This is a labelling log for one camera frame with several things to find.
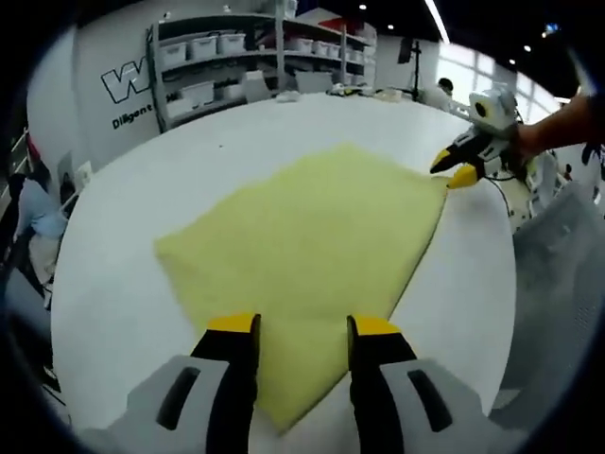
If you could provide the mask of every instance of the human arm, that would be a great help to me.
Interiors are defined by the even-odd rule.
[[[518,147],[527,157],[551,148],[605,142],[605,96],[575,96],[535,125],[519,125]]]

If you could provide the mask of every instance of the storage shelf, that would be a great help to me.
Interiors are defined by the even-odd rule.
[[[175,21],[163,21],[159,23],[159,41],[161,45],[176,44],[189,41],[198,37],[200,33],[241,29],[246,26],[257,24],[272,24],[275,16],[267,14],[218,14],[215,16],[202,16],[190,19],[179,19]],[[326,26],[318,26],[297,19],[284,19],[284,30],[292,33],[300,33],[310,38],[323,40],[328,43],[339,44],[341,32]],[[361,49],[368,45],[361,37],[347,34],[347,44],[355,49]]]
[[[296,19],[284,19],[284,30],[307,34],[311,37],[317,37],[318,40],[335,44],[340,44],[340,36],[342,34],[341,31],[328,28],[327,26],[318,26]],[[365,39],[349,34],[347,34],[347,44],[355,48],[363,48],[368,45]]]
[[[196,38],[217,35],[225,31],[244,33],[246,35],[244,45],[248,49],[253,49],[259,43],[262,43],[263,40],[272,40],[272,37],[274,37],[276,48],[249,50],[237,54],[219,54],[207,59],[181,61],[175,65],[164,67],[161,55],[162,47],[172,44],[188,44]],[[276,18],[269,14],[227,13],[185,19],[175,18],[173,20],[168,19],[153,23],[146,33],[146,56],[151,95],[156,107],[155,111],[160,132],[171,130],[183,123],[203,117],[206,114],[246,104],[244,97],[220,99],[199,106],[192,111],[169,116],[166,104],[167,92],[165,84],[176,82],[182,75],[181,71],[186,70],[186,68],[195,67],[196,69],[200,69],[203,65],[212,67],[213,63],[215,66],[220,66],[222,61],[237,61],[242,59],[242,64],[238,66],[245,66],[247,71],[252,71],[254,68],[259,69],[260,62],[273,63],[271,59],[274,59],[278,89],[273,91],[273,94],[280,93],[285,89],[287,78],[286,61],[289,61],[288,74],[291,74],[292,71],[297,71],[298,67],[302,66],[300,64],[301,61],[307,61],[307,63],[313,62],[315,71],[319,70],[321,66],[327,66],[326,69],[329,68],[331,71],[337,67],[341,80],[345,78],[347,73],[363,74],[365,62],[344,61],[342,57],[335,59],[296,50],[285,50],[285,37],[291,38],[294,36],[338,44],[341,49],[347,47],[357,51],[369,45],[365,39],[348,35],[344,30],[318,26],[299,21],[298,19]],[[169,79],[167,77],[168,74],[173,74],[176,77]]]
[[[249,58],[255,58],[255,57],[271,57],[274,55],[277,55],[277,51],[275,49],[250,50],[248,52],[243,52],[240,54],[216,54],[213,57],[210,57],[208,59],[183,61],[182,63],[176,64],[174,66],[169,66],[167,68],[164,68],[162,70],[162,72],[164,74],[171,73],[171,72],[177,71],[182,68],[186,68],[189,66],[196,66],[196,65],[204,64],[204,63],[211,63],[213,61],[249,59]]]
[[[308,54],[306,52],[299,52],[297,50],[286,50],[286,51],[284,51],[284,55],[286,57],[300,57],[303,59],[327,60],[327,61],[335,61],[337,63],[342,62],[341,58],[335,59],[334,57],[325,57],[323,55]],[[356,64],[357,66],[364,66],[365,63],[359,63],[357,61],[347,61],[347,64]]]
[[[254,24],[272,24],[275,16],[268,14],[217,14],[214,16],[192,17],[189,19],[165,20],[159,23],[158,39],[161,44],[177,39],[182,43],[183,35],[194,35],[204,31],[239,29]]]
[[[167,68],[164,68],[162,70],[162,73],[164,75],[170,74],[170,73],[174,73],[176,71],[179,71],[183,68],[188,68],[190,66],[198,66],[198,65],[203,65],[206,63],[211,63],[213,61],[222,61],[222,60],[237,60],[237,59],[249,59],[249,58],[258,58],[258,57],[274,57],[277,55],[277,51],[275,49],[270,49],[270,50],[251,50],[248,52],[243,52],[241,54],[218,54],[215,55],[213,57],[210,57],[208,59],[203,59],[203,60],[188,60],[188,61],[184,61],[182,63],[179,63],[177,65],[174,66],[169,66]],[[298,58],[303,58],[303,59],[317,59],[317,60],[324,60],[324,61],[333,61],[333,62],[337,62],[340,63],[341,59],[335,59],[333,57],[325,57],[322,55],[316,55],[316,54],[308,54],[306,52],[299,52],[296,50],[287,50],[284,52],[284,55],[286,57],[298,57]],[[347,64],[354,64],[357,66],[364,66],[364,63],[360,63],[357,61],[347,61]]]
[[[243,96],[236,99],[221,99],[219,101],[213,101],[209,104],[199,106],[197,109],[194,109],[191,112],[171,116],[168,118],[168,121],[172,126],[178,126],[181,123],[193,120],[197,117],[201,117],[206,114],[213,114],[214,112],[219,112],[224,109],[229,109],[230,107],[241,106],[244,104],[246,104],[246,99]]]

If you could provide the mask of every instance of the ceiling light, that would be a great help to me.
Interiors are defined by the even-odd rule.
[[[447,31],[445,31],[445,25],[443,24],[443,20],[437,11],[437,7],[435,6],[435,2],[433,0],[424,0],[426,5],[428,6],[428,10],[431,12],[431,16],[433,16],[433,20],[435,21],[435,25],[439,29],[439,33],[441,35],[441,39],[444,43],[450,44],[450,38],[447,36]]]

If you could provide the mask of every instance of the human hand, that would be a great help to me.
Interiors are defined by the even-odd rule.
[[[543,150],[538,142],[535,128],[528,125],[519,125],[517,127],[515,152],[521,157],[523,162],[539,155]]]

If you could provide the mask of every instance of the cable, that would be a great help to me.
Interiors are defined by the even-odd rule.
[[[509,201],[507,200],[507,196],[504,194],[504,191],[502,190],[502,188],[496,183],[496,182],[501,182],[501,181],[505,181],[505,180],[494,180],[492,178],[487,178],[486,180],[488,182],[492,183],[496,187],[496,189],[498,189],[498,191],[500,191],[500,194],[502,195],[502,199],[504,199],[504,203],[507,205],[507,215],[510,218],[512,216],[512,212],[509,207]]]
[[[509,182],[510,180],[514,180],[515,176],[511,175],[507,178],[488,178],[488,180],[491,180],[493,182]]]

